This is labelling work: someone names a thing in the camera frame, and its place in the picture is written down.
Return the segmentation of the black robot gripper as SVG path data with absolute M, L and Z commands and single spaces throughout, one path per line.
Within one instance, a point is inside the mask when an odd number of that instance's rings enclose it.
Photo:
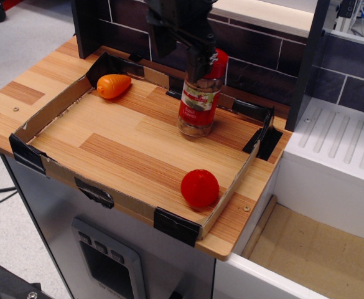
M 197 82 L 211 72 L 216 57 L 215 33 L 208 15 L 214 1 L 146 1 L 149 34 L 154 50 L 162 59 L 176 50 L 177 43 L 187 49 L 187 75 Z

